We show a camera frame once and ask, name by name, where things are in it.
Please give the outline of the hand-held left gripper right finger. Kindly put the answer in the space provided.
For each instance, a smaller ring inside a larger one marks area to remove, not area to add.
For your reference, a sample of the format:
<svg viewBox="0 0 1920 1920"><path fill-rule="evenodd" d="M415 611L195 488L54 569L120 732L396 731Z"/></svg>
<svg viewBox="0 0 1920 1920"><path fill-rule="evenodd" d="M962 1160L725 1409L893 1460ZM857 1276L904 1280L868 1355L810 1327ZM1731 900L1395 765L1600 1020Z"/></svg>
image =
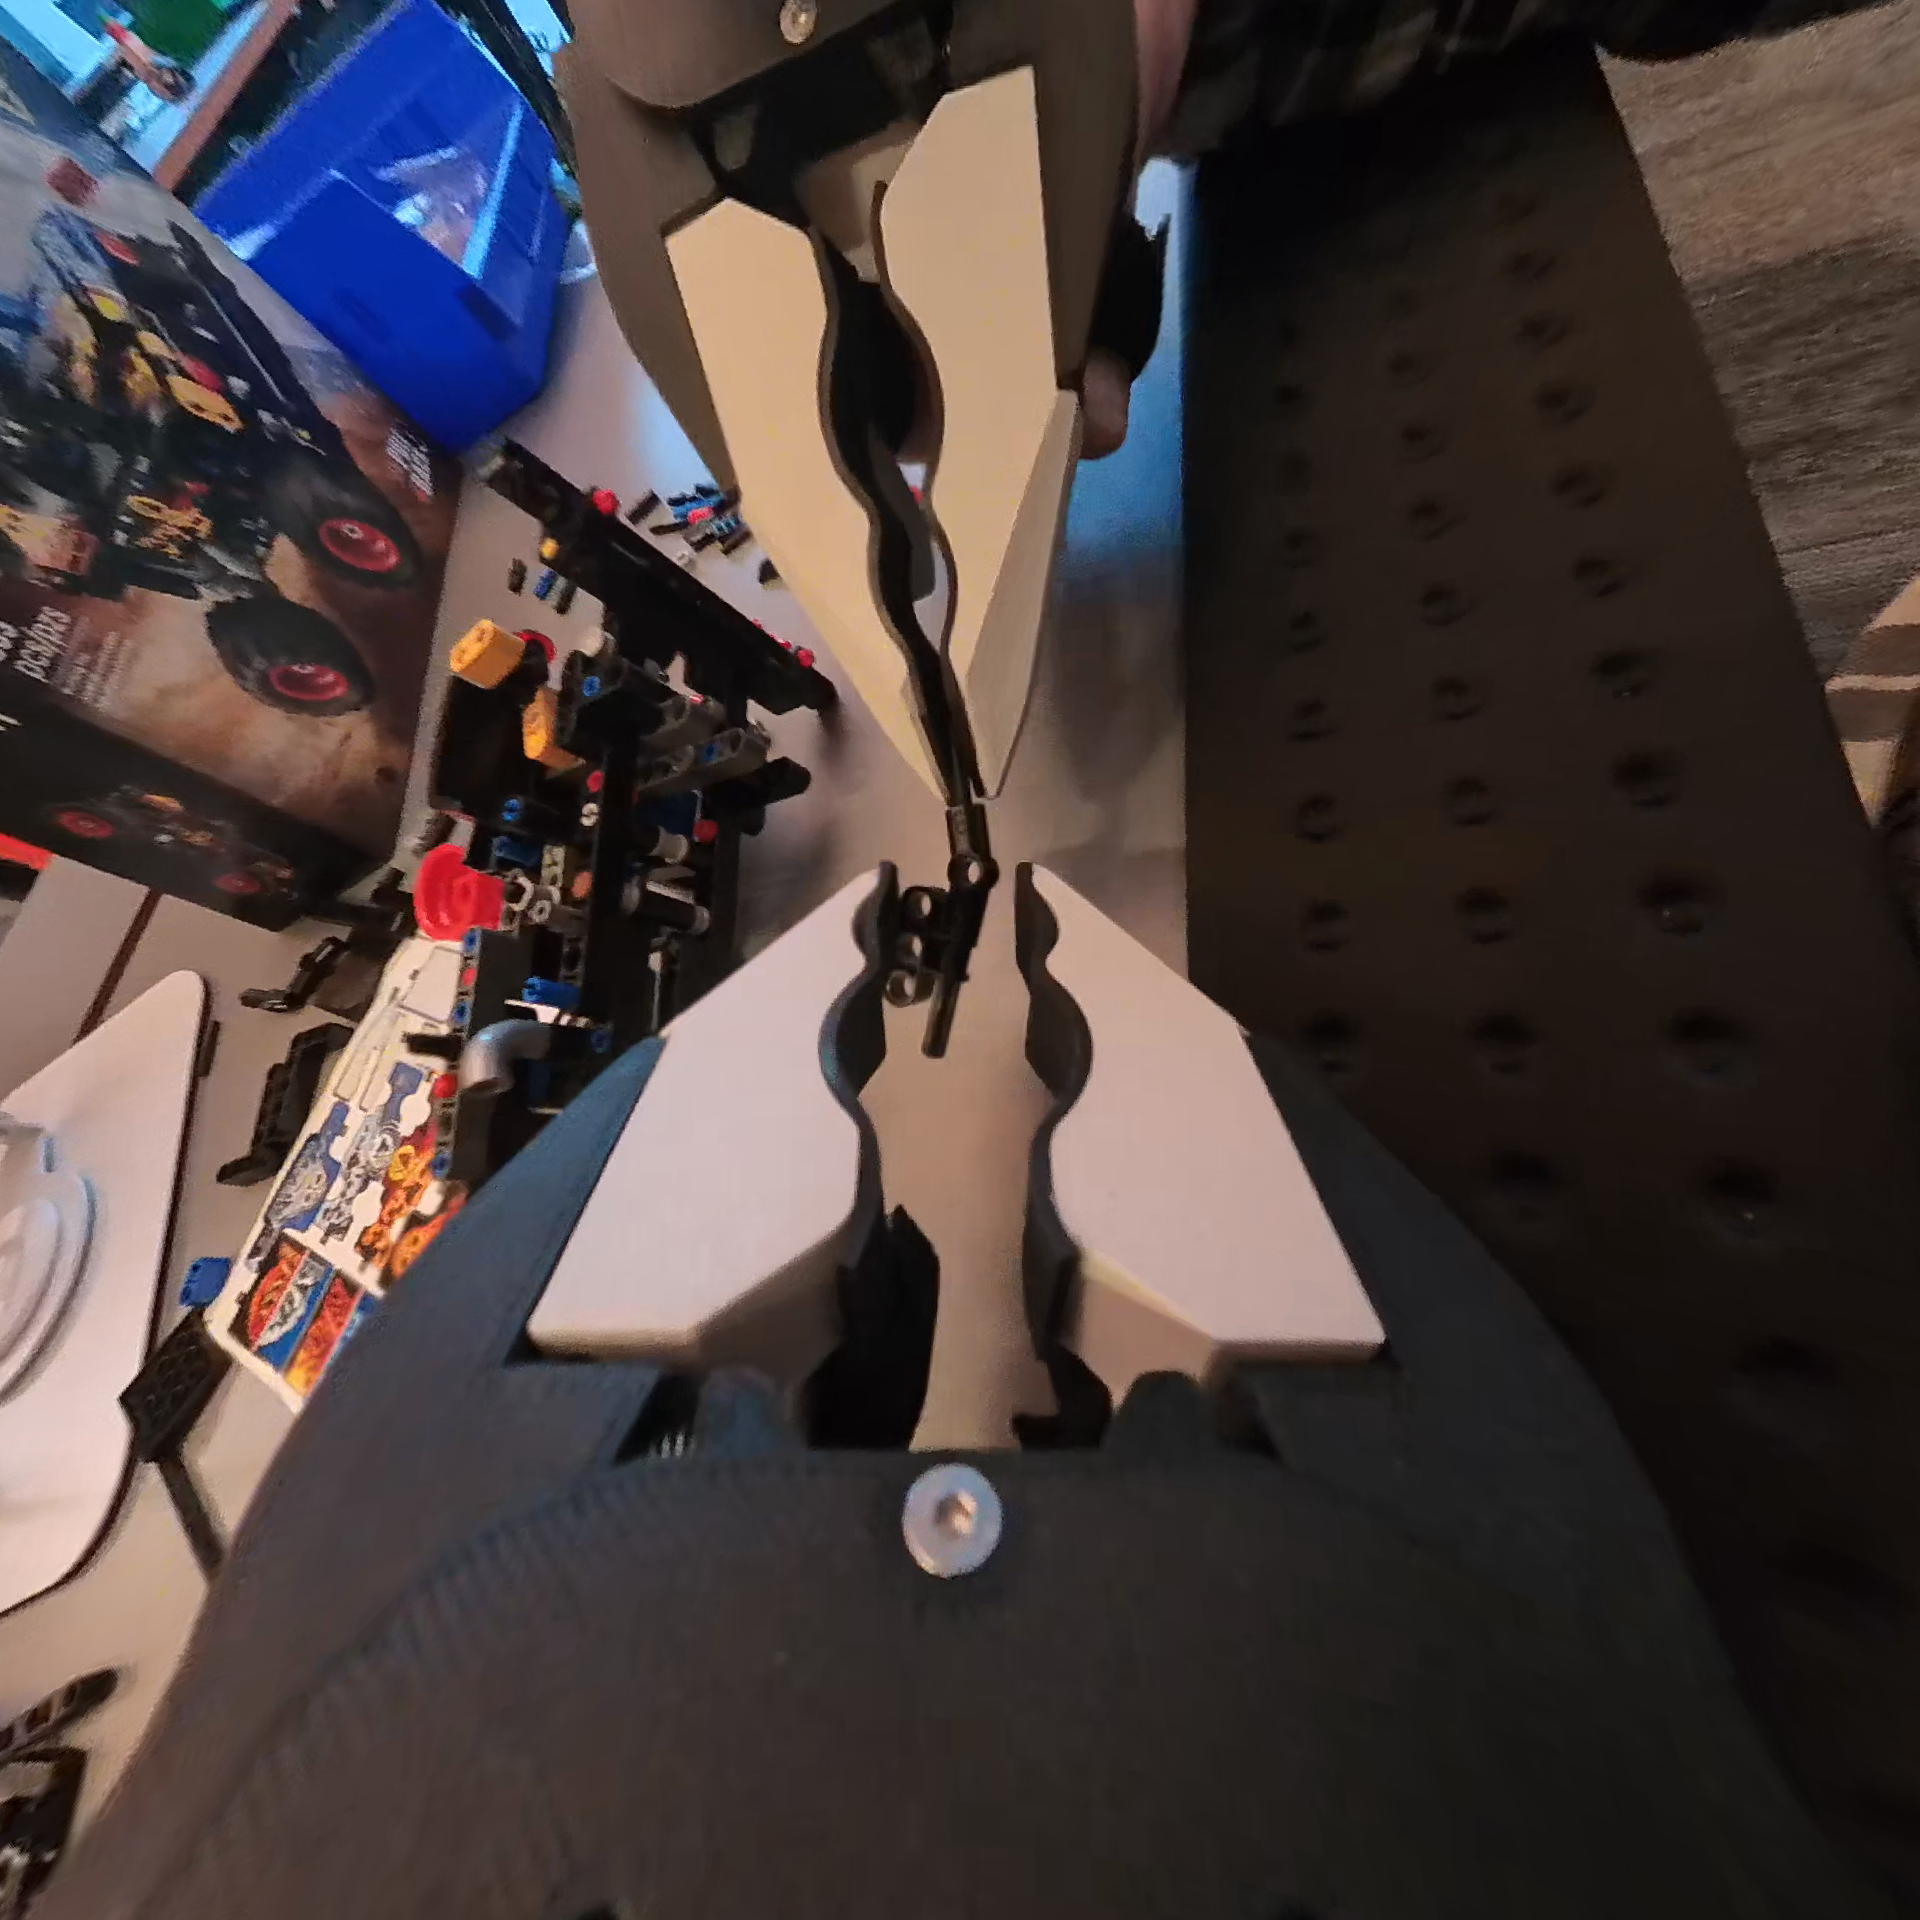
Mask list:
<svg viewBox="0 0 1920 1920"><path fill-rule="evenodd" d="M1211 1396L1248 1369L1385 1345L1241 1024L1049 869L1018 869L1029 1142L1019 1287L1053 1410L1096 1445L1147 1378Z"/></svg>

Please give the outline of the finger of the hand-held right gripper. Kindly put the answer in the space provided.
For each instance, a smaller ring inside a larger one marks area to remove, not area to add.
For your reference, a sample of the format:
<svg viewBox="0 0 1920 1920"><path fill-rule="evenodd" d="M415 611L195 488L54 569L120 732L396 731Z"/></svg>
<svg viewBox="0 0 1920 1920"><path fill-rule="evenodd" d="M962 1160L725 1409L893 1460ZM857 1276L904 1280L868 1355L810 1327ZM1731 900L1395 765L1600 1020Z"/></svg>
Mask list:
<svg viewBox="0 0 1920 1920"><path fill-rule="evenodd" d="M1053 353L1029 67L937 100L878 199L875 237L881 284L937 389L923 504L949 575L941 656L993 801L1035 684L1081 447Z"/></svg>
<svg viewBox="0 0 1920 1920"><path fill-rule="evenodd" d="M988 795L988 203L875 201L875 282L733 201L665 243L746 520L908 767ZM880 348L904 330L937 444L923 493L880 437Z"/></svg>

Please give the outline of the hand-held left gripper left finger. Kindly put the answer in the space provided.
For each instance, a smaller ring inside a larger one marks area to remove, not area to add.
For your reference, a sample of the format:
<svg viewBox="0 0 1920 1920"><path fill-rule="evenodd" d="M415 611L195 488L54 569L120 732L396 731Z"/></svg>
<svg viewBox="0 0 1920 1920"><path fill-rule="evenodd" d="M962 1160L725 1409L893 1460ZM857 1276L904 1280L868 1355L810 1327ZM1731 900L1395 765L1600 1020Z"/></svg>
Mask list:
<svg viewBox="0 0 1920 1920"><path fill-rule="evenodd" d="M908 1445L940 1257L883 1188L892 864L661 1031L526 1333L540 1355L767 1382L814 1445Z"/></svg>

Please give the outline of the pile of small toy pins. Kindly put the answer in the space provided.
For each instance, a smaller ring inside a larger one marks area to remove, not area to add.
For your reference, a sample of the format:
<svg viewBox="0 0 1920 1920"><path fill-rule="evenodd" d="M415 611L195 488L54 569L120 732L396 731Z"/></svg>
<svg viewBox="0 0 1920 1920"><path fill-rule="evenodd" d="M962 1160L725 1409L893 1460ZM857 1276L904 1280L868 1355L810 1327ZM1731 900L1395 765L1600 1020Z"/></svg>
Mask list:
<svg viewBox="0 0 1920 1920"><path fill-rule="evenodd" d="M622 499L618 522L648 558L693 587L718 594L741 583L779 587L779 569L756 539L737 495L713 483Z"/></svg>

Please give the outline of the toy car chassis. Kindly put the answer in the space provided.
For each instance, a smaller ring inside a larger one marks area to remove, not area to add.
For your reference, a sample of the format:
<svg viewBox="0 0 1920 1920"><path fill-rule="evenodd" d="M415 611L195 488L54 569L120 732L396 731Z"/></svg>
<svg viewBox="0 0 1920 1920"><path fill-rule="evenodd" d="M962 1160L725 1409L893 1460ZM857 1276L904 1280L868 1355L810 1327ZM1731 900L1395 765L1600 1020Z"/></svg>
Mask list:
<svg viewBox="0 0 1920 1920"><path fill-rule="evenodd" d="M763 721L837 706L810 651L646 556L618 495L514 441L477 481L600 621L567 652L486 621L447 652L422 855L451 844L505 882L499 930L458 946L447 1171L466 1193L737 965L744 843L810 780Z"/></svg>

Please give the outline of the black axle piece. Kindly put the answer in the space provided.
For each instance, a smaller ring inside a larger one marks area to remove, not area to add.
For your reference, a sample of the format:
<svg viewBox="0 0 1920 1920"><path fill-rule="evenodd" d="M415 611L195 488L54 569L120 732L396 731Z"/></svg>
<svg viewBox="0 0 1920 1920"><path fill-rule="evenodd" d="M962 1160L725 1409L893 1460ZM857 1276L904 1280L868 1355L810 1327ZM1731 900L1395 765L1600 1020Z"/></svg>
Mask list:
<svg viewBox="0 0 1920 1920"><path fill-rule="evenodd" d="M997 882L986 805L946 808L944 882L906 885L880 911L881 995L889 1007L923 1008L923 1059L948 1057L957 1001Z"/></svg>

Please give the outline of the person's right forearm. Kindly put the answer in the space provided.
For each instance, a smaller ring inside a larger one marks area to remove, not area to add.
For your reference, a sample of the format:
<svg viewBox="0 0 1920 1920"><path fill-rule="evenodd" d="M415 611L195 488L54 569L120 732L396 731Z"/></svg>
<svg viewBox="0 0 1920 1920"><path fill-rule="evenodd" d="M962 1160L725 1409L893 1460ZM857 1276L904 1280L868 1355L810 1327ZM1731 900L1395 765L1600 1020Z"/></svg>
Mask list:
<svg viewBox="0 0 1920 1920"><path fill-rule="evenodd" d="M1548 36L1666 62L1781 36L1849 5L1198 3L1138 5L1143 147L1193 159L1238 132L1355 113L1416 80Z"/></svg>

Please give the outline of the grey desk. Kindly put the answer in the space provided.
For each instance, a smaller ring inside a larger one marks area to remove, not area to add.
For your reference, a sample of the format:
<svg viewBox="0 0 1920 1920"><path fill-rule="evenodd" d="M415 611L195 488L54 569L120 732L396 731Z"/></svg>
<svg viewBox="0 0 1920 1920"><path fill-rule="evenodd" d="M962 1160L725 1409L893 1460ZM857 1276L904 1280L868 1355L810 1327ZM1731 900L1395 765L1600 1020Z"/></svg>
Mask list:
<svg viewBox="0 0 1920 1920"><path fill-rule="evenodd" d="M1181 350L1171 303L1133 389L1128 441L1073 485L1035 690L991 808L991 844L1005 872L1025 860L1051 869L1176 973L1188 967ZM510 434L565 479L622 500L679 493L700 470L595 276L561 289L548 384ZM779 805L746 849L744 953L873 862L892 860L904 878L923 881L946 849L927 797L850 693L830 722L791 714L769 731L779 755L810 768L811 785ZM1009 896L1003 878L946 1057L922 1057L922 1016L892 1016L886 1059L865 1090L886 1199L908 1210L940 1262L917 1451L1007 1446L1015 1414L1049 1409L1018 1270L1025 1155L1043 1093L1024 1057L1028 995ZM88 1019L117 1015L159 978L192 971L207 984L221 1035L188 1131L170 1285L193 1257L232 1254L258 1213L244 1193L216 1185L213 1166L244 1144L264 1070L296 1023L245 1013L237 995L285 983L315 936L307 924L284 932L235 924L57 862L3 940L11 997L3 1093L74 1043ZM96 1818L138 1746L204 1594L164 1485L138 1466L84 1573L3 1620L3 1717L76 1674L121 1673L114 1698L78 1732L88 1757L78 1830Z"/></svg>

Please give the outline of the person's right hand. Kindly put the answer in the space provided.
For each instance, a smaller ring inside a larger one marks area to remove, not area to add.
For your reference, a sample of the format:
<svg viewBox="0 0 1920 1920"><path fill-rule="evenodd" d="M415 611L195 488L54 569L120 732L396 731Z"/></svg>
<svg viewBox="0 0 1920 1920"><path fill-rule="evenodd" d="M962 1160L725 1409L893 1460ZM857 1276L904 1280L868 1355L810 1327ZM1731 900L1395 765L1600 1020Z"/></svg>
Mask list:
<svg viewBox="0 0 1920 1920"><path fill-rule="evenodd" d="M1176 106L1199 5L1133 3L1131 10L1138 69L1131 160L1142 175ZM1105 461L1126 442L1133 387L1161 327L1167 232L1140 224L1138 187L1130 183L1119 201L1078 380L1084 463Z"/></svg>

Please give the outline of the blue storage bin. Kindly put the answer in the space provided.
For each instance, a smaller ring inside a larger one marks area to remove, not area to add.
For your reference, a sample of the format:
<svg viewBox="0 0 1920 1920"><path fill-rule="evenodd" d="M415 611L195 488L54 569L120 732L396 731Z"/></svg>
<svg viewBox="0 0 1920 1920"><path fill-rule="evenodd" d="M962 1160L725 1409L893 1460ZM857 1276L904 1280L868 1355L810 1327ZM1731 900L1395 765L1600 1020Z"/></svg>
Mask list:
<svg viewBox="0 0 1920 1920"><path fill-rule="evenodd" d="M558 147L438 5L393 5L193 213L447 451L548 380L570 214Z"/></svg>

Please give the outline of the colourful sticker sheet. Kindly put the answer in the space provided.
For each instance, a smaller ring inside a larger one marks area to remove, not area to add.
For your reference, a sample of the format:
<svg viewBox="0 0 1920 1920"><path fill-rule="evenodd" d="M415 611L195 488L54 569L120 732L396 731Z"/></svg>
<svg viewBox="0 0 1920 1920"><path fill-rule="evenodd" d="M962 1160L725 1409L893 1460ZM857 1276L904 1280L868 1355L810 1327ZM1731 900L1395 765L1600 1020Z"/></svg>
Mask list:
<svg viewBox="0 0 1920 1920"><path fill-rule="evenodd" d="M449 1172L463 969L454 943L396 951L202 1308L211 1347L290 1410L466 1205Z"/></svg>

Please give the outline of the red toy wheel hub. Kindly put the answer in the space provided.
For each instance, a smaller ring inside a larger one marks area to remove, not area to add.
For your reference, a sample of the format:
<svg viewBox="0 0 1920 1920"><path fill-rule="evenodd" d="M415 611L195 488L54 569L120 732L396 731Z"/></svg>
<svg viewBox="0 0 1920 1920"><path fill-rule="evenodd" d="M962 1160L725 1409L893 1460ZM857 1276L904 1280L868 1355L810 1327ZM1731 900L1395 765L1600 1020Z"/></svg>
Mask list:
<svg viewBox="0 0 1920 1920"><path fill-rule="evenodd" d="M505 912L505 881L472 867L463 849L446 843L422 855L412 878L412 918L419 939L459 946L475 932L498 932Z"/></svg>

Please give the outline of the black angled toy panel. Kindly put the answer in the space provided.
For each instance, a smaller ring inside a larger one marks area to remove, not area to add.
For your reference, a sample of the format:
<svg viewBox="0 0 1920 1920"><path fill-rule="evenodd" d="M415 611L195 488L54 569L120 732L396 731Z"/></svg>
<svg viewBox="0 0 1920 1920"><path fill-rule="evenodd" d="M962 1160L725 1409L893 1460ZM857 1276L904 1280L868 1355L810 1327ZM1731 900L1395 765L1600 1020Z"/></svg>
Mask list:
<svg viewBox="0 0 1920 1920"><path fill-rule="evenodd" d="M321 921L331 929L321 940L329 958L315 962L305 1004L355 1027L367 1019L390 960L415 932L414 899L381 887L366 900L331 902Z"/></svg>

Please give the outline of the black perforated pad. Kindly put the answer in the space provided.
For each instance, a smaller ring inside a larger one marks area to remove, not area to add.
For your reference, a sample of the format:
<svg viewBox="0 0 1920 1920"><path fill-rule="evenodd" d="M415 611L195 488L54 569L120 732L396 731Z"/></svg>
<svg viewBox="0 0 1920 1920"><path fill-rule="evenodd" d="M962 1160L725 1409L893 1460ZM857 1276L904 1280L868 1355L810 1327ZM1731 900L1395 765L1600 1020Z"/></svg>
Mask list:
<svg viewBox="0 0 1920 1920"><path fill-rule="evenodd" d="M1206 159L1193 983L1525 1287L1915 1916L1915 940L1597 57Z"/></svg>

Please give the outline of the black square grid plate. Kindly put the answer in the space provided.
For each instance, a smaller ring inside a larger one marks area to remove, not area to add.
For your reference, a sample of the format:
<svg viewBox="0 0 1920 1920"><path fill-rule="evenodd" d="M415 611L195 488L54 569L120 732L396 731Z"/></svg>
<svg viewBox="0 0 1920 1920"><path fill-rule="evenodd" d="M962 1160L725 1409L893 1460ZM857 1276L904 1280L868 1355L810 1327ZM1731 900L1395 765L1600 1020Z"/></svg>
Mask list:
<svg viewBox="0 0 1920 1920"><path fill-rule="evenodd" d="M230 1369L232 1357L207 1333L204 1308L186 1310L117 1393L134 1463L177 1458Z"/></svg>

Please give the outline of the black long axle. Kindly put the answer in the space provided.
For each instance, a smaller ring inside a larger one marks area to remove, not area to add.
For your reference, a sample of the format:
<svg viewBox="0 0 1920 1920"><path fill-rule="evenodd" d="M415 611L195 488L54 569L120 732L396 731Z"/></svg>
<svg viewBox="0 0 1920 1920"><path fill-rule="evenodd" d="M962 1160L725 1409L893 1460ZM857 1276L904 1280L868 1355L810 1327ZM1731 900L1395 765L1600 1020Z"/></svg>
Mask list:
<svg viewBox="0 0 1920 1920"><path fill-rule="evenodd" d="M189 1557L206 1584L213 1584L227 1558L227 1541L216 1522L198 1478L180 1451L159 1452L152 1468L165 1492Z"/></svg>

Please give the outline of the black toy set box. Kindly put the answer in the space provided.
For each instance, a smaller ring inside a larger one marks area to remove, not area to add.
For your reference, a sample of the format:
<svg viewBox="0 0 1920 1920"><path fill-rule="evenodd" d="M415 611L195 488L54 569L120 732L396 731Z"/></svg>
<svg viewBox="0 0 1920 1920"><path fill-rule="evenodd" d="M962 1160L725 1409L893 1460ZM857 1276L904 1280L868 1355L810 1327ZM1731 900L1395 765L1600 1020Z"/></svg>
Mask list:
<svg viewBox="0 0 1920 1920"><path fill-rule="evenodd" d="M2 190L3 843L282 929L396 853L459 469L117 151Z"/></svg>

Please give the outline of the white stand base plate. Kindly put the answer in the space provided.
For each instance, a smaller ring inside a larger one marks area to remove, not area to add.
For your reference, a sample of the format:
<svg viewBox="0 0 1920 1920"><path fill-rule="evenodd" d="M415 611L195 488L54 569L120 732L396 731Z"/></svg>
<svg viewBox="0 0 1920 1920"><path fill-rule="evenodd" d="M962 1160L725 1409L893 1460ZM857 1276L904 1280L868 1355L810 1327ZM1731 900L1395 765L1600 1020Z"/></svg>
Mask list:
<svg viewBox="0 0 1920 1920"><path fill-rule="evenodd" d="M3 1096L84 1172L96 1221L78 1301L33 1380L2 1403L2 1610L67 1582L131 1477L120 1393L146 1362L180 1200L210 995L172 973Z"/></svg>

